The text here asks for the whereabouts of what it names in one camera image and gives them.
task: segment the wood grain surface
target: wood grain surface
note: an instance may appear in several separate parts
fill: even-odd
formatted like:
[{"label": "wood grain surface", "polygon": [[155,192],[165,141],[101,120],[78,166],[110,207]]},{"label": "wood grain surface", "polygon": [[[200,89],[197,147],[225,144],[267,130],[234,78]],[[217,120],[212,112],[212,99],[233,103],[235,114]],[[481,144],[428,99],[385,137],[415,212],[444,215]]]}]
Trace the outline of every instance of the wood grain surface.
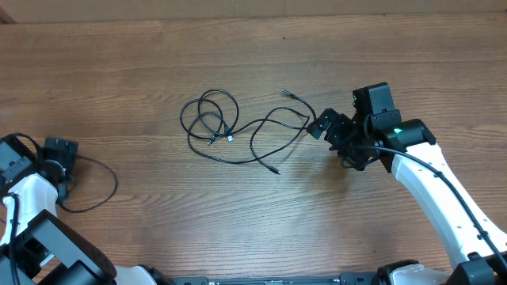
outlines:
[{"label": "wood grain surface", "polygon": [[[280,176],[195,155],[178,117],[212,88],[234,94],[243,125],[277,106],[309,113],[281,88],[318,113],[352,115],[353,89],[389,82],[403,119],[429,126],[456,176],[507,230],[507,13],[3,25],[0,38],[0,133],[73,139],[117,171],[110,202],[59,210],[116,265],[209,277],[321,276],[408,258],[449,269],[435,230],[381,164],[342,169],[309,135],[265,159]],[[233,104],[212,98],[232,121]],[[195,115],[190,108],[185,122]],[[275,118],[301,124],[288,112]],[[251,158],[253,130],[195,144]],[[293,135],[269,125],[254,145],[263,154]],[[75,176],[69,207],[112,188],[83,161]]]},{"label": "wood grain surface", "polygon": [[507,0],[0,0],[9,23],[503,12]]}]

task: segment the cable plug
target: cable plug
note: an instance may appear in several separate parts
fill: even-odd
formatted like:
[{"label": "cable plug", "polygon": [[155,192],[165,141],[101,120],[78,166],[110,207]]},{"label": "cable plug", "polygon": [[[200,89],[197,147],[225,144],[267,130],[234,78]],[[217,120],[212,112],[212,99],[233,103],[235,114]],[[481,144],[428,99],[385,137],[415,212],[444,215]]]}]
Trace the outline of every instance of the cable plug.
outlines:
[{"label": "cable plug", "polygon": [[272,173],[275,173],[275,174],[281,175],[281,172],[280,172],[278,169],[276,169],[276,168],[274,168],[274,167],[272,167],[272,166],[268,166],[268,169],[269,169]]},{"label": "cable plug", "polygon": [[213,135],[211,139],[208,140],[208,146],[212,145],[216,141],[216,135]]},{"label": "cable plug", "polygon": [[228,141],[229,141],[229,143],[230,143],[230,142],[232,142],[232,141],[234,140],[234,138],[232,137],[232,134],[228,134],[228,133],[229,133],[230,128],[229,128],[229,126],[227,126],[227,125],[225,125],[225,127],[224,127],[224,128],[225,128],[225,134],[226,134],[226,135],[228,135],[228,136],[227,136],[227,140],[228,140]]},{"label": "cable plug", "polygon": [[292,94],[290,91],[288,91],[286,89],[282,89],[282,91],[284,91],[284,93],[287,94],[288,96],[290,96],[292,99],[295,99],[295,95]]}]

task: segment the wire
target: wire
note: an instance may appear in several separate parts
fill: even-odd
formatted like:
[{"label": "wire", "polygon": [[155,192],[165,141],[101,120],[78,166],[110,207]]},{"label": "wire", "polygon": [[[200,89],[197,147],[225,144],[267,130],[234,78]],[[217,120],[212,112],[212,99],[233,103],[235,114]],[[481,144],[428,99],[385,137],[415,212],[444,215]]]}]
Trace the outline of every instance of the wire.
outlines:
[{"label": "wire", "polygon": [[91,211],[91,210],[93,210],[93,209],[95,209],[97,207],[100,207],[104,203],[106,203],[107,201],[109,201],[116,194],[116,191],[118,190],[118,184],[119,184],[119,182],[118,182],[118,176],[116,175],[116,173],[114,172],[114,170],[112,170],[109,166],[107,166],[103,162],[100,162],[100,161],[95,160],[93,158],[87,158],[87,157],[84,157],[82,155],[76,155],[76,158],[79,158],[79,159],[82,159],[82,160],[86,160],[86,161],[89,161],[89,162],[93,162],[93,163],[96,163],[96,164],[104,167],[105,169],[107,169],[112,174],[112,178],[114,179],[114,188],[113,188],[111,194],[109,194],[109,196],[107,198],[105,198],[104,200],[102,200],[100,203],[98,203],[98,204],[96,204],[96,205],[94,205],[92,207],[88,207],[86,209],[81,209],[81,210],[72,210],[72,209],[69,209],[67,206],[63,205],[63,203],[59,203],[58,204],[64,211],[67,211],[67,212],[73,213],[73,214],[80,214],[80,213],[85,213],[87,211]]},{"label": "wire", "polygon": [[[288,92],[285,89],[282,89],[282,90],[284,91],[285,94],[287,94],[288,96],[290,96],[292,99],[296,99],[297,101],[299,101],[299,102],[303,103],[304,105],[306,105],[310,109],[310,111],[312,113],[312,116],[314,117],[314,120],[317,119],[317,116],[315,115],[314,109],[305,100],[297,97],[296,95]],[[206,98],[211,93],[223,93],[223,94],[227,95],[234,102],[234,105],[236,107],[236,117],[234,119],[233,124],[230,127],[226,123],[226,121],[224,120],[222,109],[218,106],[218,104],[216,104],[214,101],[209,100],[209,99]],[[211,112],[211,111],[201,112],[200,111],[200,105],[202,104],[202,102],[208,102],[208,103],[213,104],[217,108],[218,112]],[[194,104],[194,103],[197,103],[197,118],[187,128],[185,126],[185,124],[183,123],[183,114],[185,113],[185,110],[187,109],[187,107],[189,107],[191,104]],[[274,112],[276,112],[278,110],[288,110],[290,112],[295,113],[297,116],[306,118],[306,121],[305,121],[305,123],[303,124],[302,127],[293,127],[291,125],[282,123],[280,121],[269,119],[269,117]],[[214,117],[216,117],[216,118],[218,118],[220,120],[219,127],[216,130],[213,130],[212,128],[210,128],[204,122],[204,117],[205,116],[210,116],[210,115],[212,115],[212,116],[214,116]],[[238,102],[235,100],[235,98],[229,92],[227,92],[226,90],[223,90],[223,89],[210,89],[210,90],[204,92],[203,95],[199,99],[193,99],[193,100],[187,102],[183,106],[183,108],[181,109],[181,112],[180,112],[180,124],[181,124],[181,126],[183,127],[183,129],[187,133],[187,143],[189,145],[189,148],[193,152],[195,152],[196,154],[199,154],[200,156],[202,156],[204,158],[209,158],[211,160],[214,160],[214,161],[217,161],[217,162],[222,162],[222,163],[227,163],[227,164],[236,164],[237,165],[237,164],[243,164],[243,163],[249,163],[249,162],[259,162],[264,167],[266,167],[267,169],[269,169],[271,172],[273,172],[275,174],[280,174],[280,171],[278,169],[272,167],[271,165],[267,165],[266,163],[264,163],[262,161],[262,158],[266,158],[269,155],[275,154],[275,153],[277,153],[277,152],[285,149],[286,147],[290,146],[301,135],[301,132],[303,132],[304,130],[307,129],[308,122],[310,121],[310,117],[309,116],[306,116],[306,115],[302,114],[301,112],[298,112],[295,109],[289,108],[289,107],[277,107],[277,108],[274,108],[273,110],[271,110],[271,112],[268,113],[268,115],[264,119],[253,120],[253,121],[247,123],[245,126],[240,127],[238,130],[235,131],[234,128],[236,127],[236,123],[238,122],[238,119],[239,119],[239,106],[238,106]],[[204,136],[195,135],[195,134],[192,133],[193,127],[199,121],[212,133],[211,137],[204,137]],[[217,158],[217,157],[214,157],[214,156],[211,156],[211,155],[208,155],[208,154],[204,154],[204,153],[198,151],[196,148],[193,147],[191,139],[190,139],[190,137],[193,137],[193,138],[196,138],[196,139],[205,139],[205,140],[208,140],[208,145],[211,145],[217,139],[221,139],[223,137],[228,137],[228,136],[236,135],[240,131],[245,130],[248,126],[250,126],[252,124],[255,124],[255,123],[259,123],[259,122],[260,122],[259,126],[255,129],[255,131],[253,132],[252,136],[250,137],[250,150],[251,150],[252,154],[255,157],[253,159],[244,159],[244,160],[240,160],[240,161],[228,161],[228,160],[225,160],[225,159],[222,159],[222,158]],[[254,137],[259,132],[259,130],[262,128],[262,126],[264,125],[265,122],[275,123],[275,124],[279,124],[279,125],[281,125],[283,127],[289,128],[289,129],[298,130],[298,133],[291,139],[291,141],[289,141],[288,143],[286,143],[284,146],[282,146],[282,147],[280,147],[280,148],[278,148],[278,149],[276,149],[274,151],[271,151],[271,152],[269,152],[267,154],[264,154],[262,156],[258,156],[257,153],[254,150]]]},{"label": "wire", "polygon": [[21,285],[19,275],[17,274],[17,262],[16,262],[16,234],[17,225],[19,223],[19,196],[14,193],[8,193],[7,196],[11,196],[14,200],[14,213],[13,219],[11,220],[12,227],[10,230],[10,244],[9,244],[9,259],[10,259],[10,272],[14,285]]},{"label": "wire", "polygon": [[30,137],[29,135],[25,135],[23,133],[13,133],[12,135],[16,136],[16,137],[25,138],[25,139],[29,140],[33,144],[33,146],[35,147],[37,160],[38,161],[42,160],[41,159],[42,158],[41,157],[41,155],[42,155],[42,148],[40,147],[39,143],[37,143],[35,141],[35,139],[32,139],[32,137]]},{"label": "wire", "polygon": [[465,210],[465,212],[468,215],[468,218],[470,218],[470,220],[474,224],[475,228],[477,229],[477,231],[479,232],[481,237],[484,239],[486,244],[490,247],[490,249],[494,253],[494,255],[497,256],[498,260],[500,261],[499,264],[500,264],[501,269],[503,270],[503,273],[507,272],[507,262],[505,261],[504,257],[501,255],[500,251],[498,251],[497,247],[491,241],[488,233],[482,228],[481,224],[478,222],[477,218],[474,216],[474,213],[472,213],[471,209],[468,207],[467,202],[465,202],[465,200],[463,199],[461,194],[459,194],[456,187],[454,187],[454,185],[451,183],[451,181],[449,181],[449,179],[441,171],[435,169],[430,164],[422,161],[419,158],[414,157],[413,155],[406,154],[404,152],[397,151],[397,150],[392,150],[390,148],[381,147],[381,146],[351,146],[351,147],[354,149],[358,149],[358,150],[380,150],[383,152],[390,152],[392,154],[398,154],[398,155],[401,155],[405,158],[409,158],[410,160],[424,166],[426,169],[429,169],[431,172],[433,172],[435,174],[435,177],[439,177],[451,189],[451,192],[456,196],[457,200],[461,204],[461,207],[463,207],[463,209]]}]

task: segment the cable tip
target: cable tip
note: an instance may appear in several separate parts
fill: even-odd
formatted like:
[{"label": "cable tip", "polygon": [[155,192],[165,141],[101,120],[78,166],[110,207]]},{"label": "cable tip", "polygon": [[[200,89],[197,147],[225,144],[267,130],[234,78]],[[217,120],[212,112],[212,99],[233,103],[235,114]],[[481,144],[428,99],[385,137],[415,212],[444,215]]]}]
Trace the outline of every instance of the cable tip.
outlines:
[{"label": "cable tip", "polygon": [[269,170],[271,170],[271,172],[272,172],[272,173],[275,173],[275,174],[281,175],[281,172],[280,172],[278,169],[274,168],[274,167],[271,167],[271,166],[270,166],[270,167],[269,167]]},{"label": "cable tip", "polygon": [[227,126],[226,124],[224,124],[224,128],[225,128],[225,132],[224,134],[226,134],[227,136],[227,140],[230,142],[232,142],[234,140],[234,138],[232,137],[232,134],[229,132],[231,129],[229,128],[229,126]]},{"label": "cable tip", "polygon": [[215,137],[215,135],[213,135],[212,138],[208,140],[208,146],[213,144],[215,142],[215,140],[216,140],[216,137]]},{"label": "cable tip", "polygon": [[288,90],[286,90],[286,89],[282,89],[282,91],[283,91],[285,94],[289,95],[289,96],[294,96],[294,94],[290,93],[290,92],[289,92]]}]

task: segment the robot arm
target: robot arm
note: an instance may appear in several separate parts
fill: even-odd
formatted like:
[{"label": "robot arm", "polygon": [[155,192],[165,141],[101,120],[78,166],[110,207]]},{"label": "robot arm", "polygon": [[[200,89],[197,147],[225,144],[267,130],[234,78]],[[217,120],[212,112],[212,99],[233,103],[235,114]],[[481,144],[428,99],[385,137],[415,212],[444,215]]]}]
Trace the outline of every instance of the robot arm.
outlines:
[{"label": "robot arm", "polygon": [[78,144],[46,139],[41,148],[32,141],[37,149],[37,154],[33,154],[17,136],[27,137],[17,134],[0,139],[0,193],[4,196],[7,221],[14,221],[14,212],[18,213],[15,242],[11,241],[11,222],[6,224],[0,242],[0,285],[13,284],[7,254],[11,251],[16,253],[21,285],[35,284],[32,278],[52,257],[61,263],[40,284],[155,285],[140,266],[114,267],[100,250],[56,218],[56,204],[68,196],[67,182]]},{"label": "robot arm", "polygon": [[356,114],[352,119],[328,108],[309,126],[308,132],[318,139],[325,131],[324,139],[331,143],[330,150],[337,150],[344,167],[363,171],[370,163],[380,160],[386,171],[393,173],[419,203],[455,269],[449,277],[428,270],[422,274],[411,263],[399,264],[383,272],[383,278],[389,276],[392,284],[431,284],[446,280],[445,284],[466,284],[462,279],[489,284],[494,281],[495,271],[507,282],[507,235],[484,215],[456,179],[429,129],[420,120],[402,122],[387,83],[354,90],[353,97]]},{"label": "robot arm", "polygon": [[[459,191],[482,228],[500,252],[507,251],[507,234],[498,229],[481,211],[465,188],[454,176],[445,161],[440,147],[427,142],[408,146],[407,153],[441,171]],[[449,187],[434,174],[409,158],[395,155],[392,173],[425,212],[432,223],[455,269],[458,264],[469,261],[471,254],[481,257],[493,255],[490,247],[478,235],[478,231]]]}]

